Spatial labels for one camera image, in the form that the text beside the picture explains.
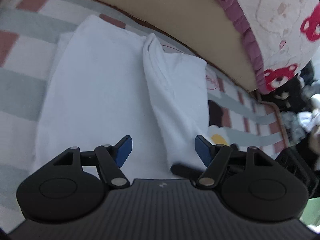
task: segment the white cloth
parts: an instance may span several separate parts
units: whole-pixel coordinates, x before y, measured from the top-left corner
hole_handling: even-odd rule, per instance
[[[53,76],[54,72],[57,69],[57,66],[58,66],[58,64],[60,62],[60,59],[61,59],[64,51],[66,50],[66,48],[67,48],[67,46],[69,44],[69,41],[72,38],[73,33],[74,32],[62,33],[60,35],[59,41],[58,41],[57,50],[56,50],[56,54],[54,55],[54,59],[53,59],[52,66],[51,66],[51,70],[50,70],[50,73],[49,73],[49,78],[48,78],[47,85],[50,85],[52,76]]]
[[[157,41],[154,34],[150,37]],[[134,178],[175,178],[169,172],[162,139],[164,130],[161,133],[158,126],[162,121],[157,122],[150,103],[142,61],[145,41],[146,37],[115,27],[95,16],[88,17],[77,28],[56,65],[47,90],[37,130],[34,171],[70,146],[79,146],[81,151],[88,151],[102,144],[115,144],[124,135],[131,135],[133,149],[122,167],[131,182]],[[164,53],[160,48],[155,50],[156,54],[148,54],[151,58],[155,57],[155,61],[162,59],[157,66],[159,71],[171,68],[172,71],[168,73],[172,75],[172,81],[178,80],[180,76],[184,77],[180,79],[178,86],[154,87],[175,95],[175,101],[168,100],[168,105],[163,107],[186,111],[190,107],[193,111],[198,111],[188,118],[179,119],[175,127],[177,134],[165,145],[173,145],[180,138],[179,146],[175,148],[180,154],[177,158],[190,158],[191,163],[196,162],[196,166],[201,166],[194,146],[193,150],[181,155],[182,147],[194,144],[194,135],[200,132],[196,125],[190,126],[183,122],[194,118],[193,122],[200,123],[200,127],[205,123],[208,125],[207,92],[202,82],[197,83],[200,74],[195,78],[195,71],[190,75],[184,72],[197,69],[202,74],[201,81],[205,82],[205,62],[189,55]],[[185,65],[182,74],[177,71],[181,70],[181,63]],[[156,79],[152,74],[148,78]],[[188,93],[192,89],[195,93],[190,97]],[[192,101],[196,98],[205,102],[205,105],[201,104],[204,110],[191,107],[192,104],[199,103],[199,100]],[[183,112],[169,111],[168,120],[176,118],[171,114],[179,113]],[[170,129],[169,125],[170,123],[166,123],[162,127]],[[197,130],[179,134],[186,127]]]
[[[314,231],[317,234],[320,233],[320,226],[308,225],[308,228],[310,228],[312,231]]]
[[[320,125],[320,112],[318,109],[315,109],[311,112],[301,112],[298,113],[298,122],[306,132],[310,133],[312,128],[316,125]]]
[[[205,169],[195,138],[209,126],[206,62],[181,53],[165,53],[154,34],[143,46],[143,67],[150,101],[164,139],[168,164]]]

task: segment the black object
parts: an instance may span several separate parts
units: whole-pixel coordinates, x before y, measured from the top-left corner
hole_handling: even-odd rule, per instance
[[[311,85],[314,81],[315,71],[312,62],[309,61],[307,65],[301,70],[300,77],[303,78],[305,85]]]
[[[310,139],[311,133],[306,133],[306,137],[303,138],[296,146],[297,152],[300,154],[300,156],[303,158],[305,163],[310,167],[310,169],[313,171],[315,168],[316,161],[318,159],[318,155],[315,154],[310,148],[309,148],[309,139]]]
[[[11,240],[11,238],[0,228],[0,239],[1,240]]]
[[[222,127],[223,110],[216,102],[208,100],[209,126],[216,125]]]
[[[319,179],[310,169],[302,156],[297,152],[296,147],[289,147],[282,150],[276,158],[281,166],[285,167],[295,177],[297,177],[308,188],[309,198],[316,197],[316,190],[319,184]]]
[[[121,146],[126,150],[122,158],[118,156]],[[32,220],[60,223],[93,211],[110,188],[130,185],[113,159],[119,159],[122,166],[131,149],[132,139],[126,136],[114,147],[99,146],[93,152],[81,153],[79,147],[65,150],[19,185],[17,201],[22,213]],[[96,166],[103,183],[83,172],[82,166]],[[124,182],[114,185],[115,178]]]
[[[172,170],[183,171],[186,175],[192,176],[196,182],[185,179],[135,179],[131,186],[127,184],[127,179],[119,169],[132,148],[129,136],[116,146],[99,146],[93,152],[80,152],[80,149],[71,147],[19,186],[17,199],[27,220],[10,233],[10,238],[16,240],[311,240],[314,238],[315,233],[298,220],[298,213],[302,211],[308,199],[308,191],[302,182],[291,173],[256,147],[249,148],[247,152],[240,152],[235,145],[233,147],[213,146],[201,136],[197,136],[195,146],[201,159],[206,162],[210,161],[207,170],[200,172],[192,168],[185,168],[182,164],[174,165]],[[92,183],[100,183],[96,189],[102,190],[95,190],[94,193],[99,193],[99,196],[104,194],[102,200],[95,201],[90,208],[87,206],[86,209],[91,210],[86,211],[86,214],[82,208],[82,205],[86,206],[86,204],[82,198],[79,198],[80,201],[76,200],[76,204],[82,212],[81,215],[76,216],[72,209],[72,217],[64,214],[48,218],[47,214],[36,208],[38,212],[35,216],[34,211],[30,210],[27,205],[36,207],[39,204],[46,207],[42,203],[37,203],[36,199],[32,200],[29,197],[30,193],[38,194],[41,191],[45,198],[60,197],[59,204],[65,207],[66,204],[63,204],[63,201],[73,207],[76,206],[68,201],[73,194],[78,194],[77,189],[74,193],[70,193],[75,188],[73,183],[61,182],[58,179],[71,178],[76,184],[81,185],[83,182],[78,181],[75,174],[81,177],[83,176],[81,173],[85,172],[81,170],[79,164],[97,167],[100,180],[92,179]],[[62,167],[70,168],[72,172],[67,173]],[[279,180],[276,174],[286,178]],[[243,187],[234,186],[234,180],[237,181],[236,184],[243,185]],[[41,184],[40,181],[48,185],[41,187],[43,183]],[[65,187],[64,190],[58,187],[59,184]],[[293,187],[299,190],[297,196],[291,195]],[[31,188],[37,189],[38,192],[31,191]],[[265,211],[265,208],[245,203],[245,198],[236,201],[231,199],[232,194],[241,195],[242,192],[254,195],[255,198],[262,199],[262,201],[267,199],[271,202],[269,207],[273,210],[275,210],[273,203],[286,197],[288,203],[285,205],[287,207],[291,205],[292,210],[281,211],[281,216],[277,216],[278,211],[276,210],[275,214],[271,215],[270,211]],[[51,205],[59,209],[59,212],[69,212],[68,209],[62,210],[57,205],[58,202],[55,202],[56,199],[50,202]],[[239,201],[248,209],[258,208],[262,212],[267,212],[267,216],[260,213],[259,217],[256,217],[256,211],[243,212],[235,203]],[[278,203],[276,206],[278,209],[282,208]]]
[[[198,135],[195,149],[207,166],[197,186],[208,189],[220,184],[221,197],[234,212],[276,222],[298,217],[304,209],[309,197],[306,186],[259,148],[240,152],[213,146]]]

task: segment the bed sheet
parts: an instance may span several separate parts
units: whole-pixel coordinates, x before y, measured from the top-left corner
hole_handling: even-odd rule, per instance
[[[37,122],[59,37],[89,15],[138,35],[155,33],[164,51],[193,55],[170,37],[93,0],[11,0],[0,9],[0,227],[6,232],[23,221],[15,192],[33,163]],[[240,150],[255,145],[276,158],[287,142],[277,109],[257,102],[210,65],[206,80],[212,140],[236,143]]]

